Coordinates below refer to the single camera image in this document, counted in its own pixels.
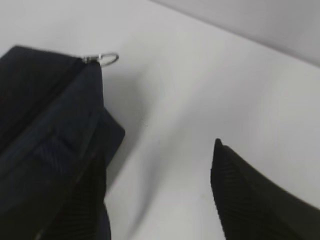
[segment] white surface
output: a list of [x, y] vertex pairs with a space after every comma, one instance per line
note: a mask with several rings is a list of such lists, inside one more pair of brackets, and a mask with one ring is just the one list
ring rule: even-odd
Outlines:
[[320, 66], [318, 0], [154, 0]]
[[103, 71], [105, 105], [127, 130], [108, 169], [113, 240], [223, 240], [215, 138], [320, 208], [320, 69], [146, 0], [0, 9], [1, 52], [120, 53]]

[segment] white background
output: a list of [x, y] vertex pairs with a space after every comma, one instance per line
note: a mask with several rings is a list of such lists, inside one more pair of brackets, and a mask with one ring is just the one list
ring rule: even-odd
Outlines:
[[126, 129], [107, 170], [113, 240], [223, 240], [215, 138], [320, 208], [320, 70], [147, 0], [0, 3], [0, 52], [118, 51], [105, 105]]
[[320, 66], [318, 0], [153, 0]]

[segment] black fabric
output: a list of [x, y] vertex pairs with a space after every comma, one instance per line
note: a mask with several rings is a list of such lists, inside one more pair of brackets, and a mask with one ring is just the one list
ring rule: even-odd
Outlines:
[[0, 239], [111, 239], [106, 167], [125, 131], [104, 109], [100, 65], [14, 47], [0, 92]]
[[320, 239], [318, 209], [272, 183], [219, 139], [211, 186], [227, 240]]

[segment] black ribbed material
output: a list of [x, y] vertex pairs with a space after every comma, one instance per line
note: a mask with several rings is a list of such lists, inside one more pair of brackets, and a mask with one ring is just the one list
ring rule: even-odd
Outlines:
[[211, 186], [227, 240], [320, 239], [318, 209], [269, 181], [219, 139]]

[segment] zipper track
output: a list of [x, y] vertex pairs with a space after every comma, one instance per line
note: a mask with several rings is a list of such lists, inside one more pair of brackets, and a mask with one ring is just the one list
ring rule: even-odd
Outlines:
[[36, 103], [30, 106], [30, 110], [15, 119], [3, 132], [0, 132], [0, 156], [13, 141], [40, 115], [48, 105], [58, 98], [63, 90], [69, 86], [78, 73], [86, 66], [81, 58], [77, 58], [71, 67], [61, 76], [60, 80], [48, 92], [45, 92]]

